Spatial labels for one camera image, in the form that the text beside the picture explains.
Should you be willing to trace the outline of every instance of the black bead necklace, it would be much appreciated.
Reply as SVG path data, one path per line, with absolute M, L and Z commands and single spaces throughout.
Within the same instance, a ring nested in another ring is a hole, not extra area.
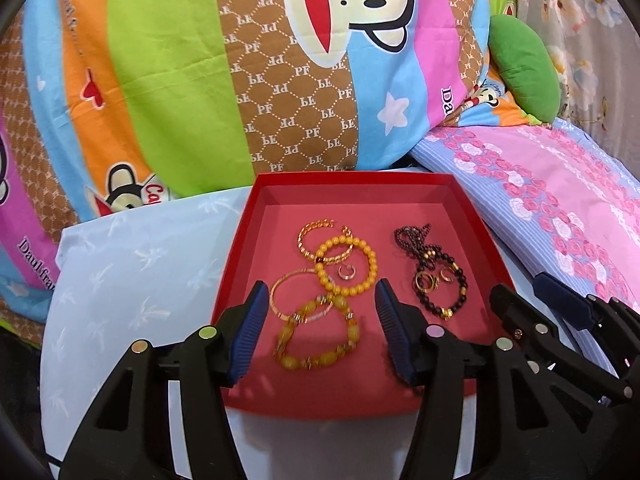
M 414 279 L 412 281 L 414 292 L 422 305 L 429 310 L 432 314 L 440 316 L 444 321 L 448 320 L 455 314 L 455 312 L 462 307 L 466 301 L 467 283 L 463 270 L 458 266 L 453 256 L 442 251 L 442 247 L 436 244 L 426 244 L 425 238 L 431 230 L 431 224 L 427 224 L 423 227 L 406 226 L 396 229 L 394 231 L 394 238 L 396 244 L 401 249 L 404 249 L 406 254 L 414 259 L 418 260 L 418 266 L 415 271 Z M 455 279 L 460 285 L 460 295 L 456 303 L 449 308 L 440 308 L 436 306 L 433 301 L 429 299 L 428 292 L 433 291 L 438 286 L 438 277 L 429 274 L 428 270 L 435 270 L 436 263 L 444 264 L 444 269 L 440 270 L 440 275 L 443 280 L 452 282 L 453 279 L 448 280 L 444 277 L 444 270 L 448 270 L 453 273 Z M 430 287 L 425 288 L 423 278 L 427 276 L 431 282 Z

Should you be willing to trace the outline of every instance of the red mouth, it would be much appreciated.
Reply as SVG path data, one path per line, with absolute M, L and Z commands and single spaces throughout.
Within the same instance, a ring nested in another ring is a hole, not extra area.
M 331 43 L 331 9 L 329 0 L 305 0 L 305 5 L 311 26 L 314 28 L 322 48 L 328 53 L 329 44 Z

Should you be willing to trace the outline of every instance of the brown patterned stripe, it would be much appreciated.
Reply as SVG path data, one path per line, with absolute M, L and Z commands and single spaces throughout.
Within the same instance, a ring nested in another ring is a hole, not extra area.
M 0 298 L 0 319 L 4 320 L 23 341 L 27 341 L 35 346 L 42 346 L 42 336 L 44 335 L 44 325 L 27 319 L 9 310 L 3 298 Z
M 322 68 L 297 44 L 284 0 L 218 0 L 255 173 L 347 170 L 358 117 L 347 56 Z
M 471 14 L 476 0 L 449 0 L 460 38 L 458 69 L 466 91 L 471 92 L 482 70 L 482 51 L 471 28 Z
M 22 12 L 0 43 L 0 102 L 22 183 L 42 228 L 58 243 L 62 229 L 77 224 L 78 216 L 51 167 L 31 110 L 22 58 Z

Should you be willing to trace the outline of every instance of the red box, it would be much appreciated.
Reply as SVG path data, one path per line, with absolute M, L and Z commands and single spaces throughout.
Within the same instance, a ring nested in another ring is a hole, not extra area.
M 467 302 L 447 322 L 422 307 L 429 322 L 446 325 L 458 337 L 488 344 L 504 335 L 489 308 L 489 292 L 497 283 L 513 287 L 484 223 L 450 174 L 401 171 L 273 173 L 257 177 L 242 213 L 213 311 L 215 323 L 228 306 L 241 304 L 257 280 L 269 287 L 292 270 L 312 268 L 298 249 L 298 233 L 309 222 L 333 219 L 333 228 L 311 231 L 307 249 L 315 251 L 340 226 L 366 240 L 376 251 L 379 277 L 387 278 L 398 299 L 419 306 L 412 290 L 415 260 L 394 241 L 394 230 L 431 223 L 427 243 L 442 245 L 456 259 L 468 281 Z M 335 254 L 345 247 L 335 248 Z M 366 278 L 366 257 L 354 250 L 346 263 L 356 266 L 352 282 L 340 280 L 338 266 L 327 267 L 335 281 L 355 285 Z M 290 314 L 323 292 L 313 274 L 294 276 L 278 288 L 275 301 Z M 458 297 L 456 283 L 442 283 L 430 294 L 443 308 Z M 349 299 L 360 327 L 360 343 L 352 354 L 326 368 L 288 371 L 273 357 L 283 322 L 267 314 L 249 373 L 225 394 L 227 406 L 248 412 L 292 418 L 355 418 L 394 415 L 418 408 L 419 397 L 396 378 L 376 314 L 373 289 Z M 299 357 L 315 356 L 346 342 L 346 326 L 338 312 L 301 325 L 287 348 Z M 473 391 L 469 384 L 466 392 Z

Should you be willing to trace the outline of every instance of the pillow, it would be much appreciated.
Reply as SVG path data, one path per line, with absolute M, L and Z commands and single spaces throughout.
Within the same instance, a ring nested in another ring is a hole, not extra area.
M 489 50 L 516 102 L 543 123 L 560 108 L 558 74 L 540 37 L 514 16 L 491 17 Z

